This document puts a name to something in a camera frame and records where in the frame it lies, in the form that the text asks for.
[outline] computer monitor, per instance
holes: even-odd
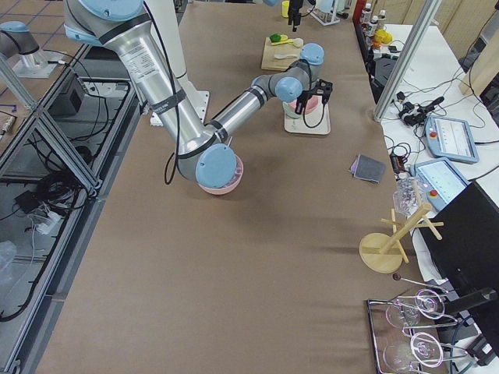
[[[427,228],[421,233],[442,277],[460,297],[482,288],[499,292],[499,208],[473,182],[432,221],[442,221],[437,240]],[[469,309],[487,343],[499,355],[499,300]]]

